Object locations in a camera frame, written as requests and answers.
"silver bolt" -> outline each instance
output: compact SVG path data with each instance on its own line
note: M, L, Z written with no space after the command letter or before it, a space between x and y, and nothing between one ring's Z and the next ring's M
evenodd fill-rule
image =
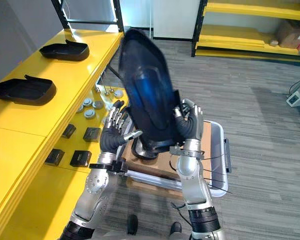
M105 85L105 83L104 83L104 81L103 81L103 79L102 79L102 76L100 76L100 80L101 80L102 85L103 85L103 87L104 87L104 95L108 96L109 93L107 92L106 85Z

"wooden board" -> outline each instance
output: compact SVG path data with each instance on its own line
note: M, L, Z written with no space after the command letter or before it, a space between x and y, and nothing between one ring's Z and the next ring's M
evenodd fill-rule
M171 155L169 152L163 152L158 155L155 160L142 160L134 156L131 152L132 141L130 141L122 154L122 157L126 159L126 163L130 170L149 174L165 179L180 179L178 174L171 169L171 165L176 168L178 156ZM201 150L204 151L204 158L202 160L203 168L209 171L203 171L203 177L207 178L206 181L209 183L211 179L211 123L204 122L203 135L201 140Z

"person's foot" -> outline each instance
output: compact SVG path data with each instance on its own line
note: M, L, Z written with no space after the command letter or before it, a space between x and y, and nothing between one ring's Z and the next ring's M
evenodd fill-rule
M178 221L175 221L172 225L171 225L171 229L170 229L170 235L173 233L181 233L182 232L182 227L181 227L181 223Z

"yellow table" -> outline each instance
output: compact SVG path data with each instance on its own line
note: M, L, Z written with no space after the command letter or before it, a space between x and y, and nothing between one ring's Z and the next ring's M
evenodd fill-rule
M0 235L51 149L118 49L122 36L73 29L76 41L89 46L87 59L47 59L36 51L3 79L23 78L25 74L50 79L57 92L43 106L0 100ZM64 42L65 33L61 31L45 45Z

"cable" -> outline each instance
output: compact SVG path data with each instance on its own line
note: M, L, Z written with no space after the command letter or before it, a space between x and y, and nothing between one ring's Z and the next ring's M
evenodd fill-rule
M204 159L202 159L202 160L218 159L218 158L221 158L223 155L225 155L225 153L224 153L224 154L221 154L220 156L215 156L215 157L210 157L210 158L204 158Z
M289 88L289 96L291 95L291 89L292 89L292 87L294 86L294 85L296 85L296 84L298 84L298 83L300 83L300 80L299 81L297 81L297 82L295 82L290 88Z
M170 165L170 168L173 170L173 171L177 171L173 166L172 166L172 164L171 164L171 158L170 158L170 160L169 160L169 165Z
M208 185L211 186L211 187L213 187L213 188L216 188L216 189L220 189L220 190L222 190L222 191L225 191L226 193L233 194L233 193L230 192L230 191L224 190L224 189L222 189L222 188L220 188L220 187L217 187L217 186L214 186L214 185L212 185L212 184L209 184L209 183L208 183Z
M169 160L169 166L170 166L170 168L173 170L173 171L177 171L173 166L172 166L172 164L171 164L171 159ZM217 172L217 171L211 171L211 170L208 170L208 169L203 169L204 171L208 171L208 172L211 172L211 173L214 173L214 174L220 174L220 175L224 175L223 173L220 173L220 172Z
M184 208L186 206L186 204L183 204L181 206L176 206L173 202L171 202L171 206L173 209L176 209L178 211L178 213L180 214L180 216L183 218L183 220L185 220L186 223L192 227L191 223L180 212L180 209Z

